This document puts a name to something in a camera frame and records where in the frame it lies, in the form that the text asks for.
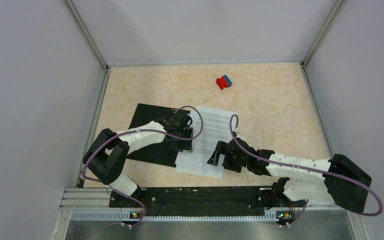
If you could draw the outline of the white printed paper stack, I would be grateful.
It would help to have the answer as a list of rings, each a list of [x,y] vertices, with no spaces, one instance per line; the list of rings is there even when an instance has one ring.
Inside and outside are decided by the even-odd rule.
[[[219,141],[232,140],[230,118],[235,113],[206,106],[197,106],[197,112],[203,120],[201,134],[192,141],[192,151],[183,151],[177,155],[175,170],[180,173],[221,179],[224,174],[224,156],[216,166],[207,161],[213,155]]]

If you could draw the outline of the teal and black file folder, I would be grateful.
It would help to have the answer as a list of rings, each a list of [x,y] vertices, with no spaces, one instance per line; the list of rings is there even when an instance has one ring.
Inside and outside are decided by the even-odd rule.
[[[129,144],[128,158],[145,163],[152,163],[168,167],[174,167],[180,151],[172,150],[169,143],[164,141],[166,136],[179,140],[191,140],[167,133],[160,124],[161,118],[167,118],[176,111],[188,110],[168,108],[139,103],[134,112],[129,129],[135,134],[134,140]]]

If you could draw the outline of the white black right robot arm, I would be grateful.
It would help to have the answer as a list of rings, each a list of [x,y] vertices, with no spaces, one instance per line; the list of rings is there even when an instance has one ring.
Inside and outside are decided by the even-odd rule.
[[[241,138],[218,141],[208,165],[222,159],[226,170],[242,168],[258,176],[278,177],[273,200],[279,206],[312,200],[335,203],[354,213],[363,213],[372,178],[348,157],[335,154],[331,159],[306,159],[282,155],[268,149],[254,149]]]

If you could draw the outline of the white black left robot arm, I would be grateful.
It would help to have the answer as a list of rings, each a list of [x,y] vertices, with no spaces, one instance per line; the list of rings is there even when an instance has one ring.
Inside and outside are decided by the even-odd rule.
[[[83,157],[83,169],[91,171],[95,180],[118,191],[129,207],[140,202],[138,185],[123,172],[129,154],[147,146],[168,143],[177,152],[192,149],[192,118],[183,110],[168,117],[159,117],[149,123],[125,131],[102,130]]]

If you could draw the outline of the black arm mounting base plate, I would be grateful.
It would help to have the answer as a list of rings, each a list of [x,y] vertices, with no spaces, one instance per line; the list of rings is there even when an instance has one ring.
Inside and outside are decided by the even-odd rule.
[[[241,217],[305,204],[304,200],[291,201],[269,186],[148,187],[139,189],[133,198],[137,201],[114,192],[109,207],[144,205],[147,217]]]

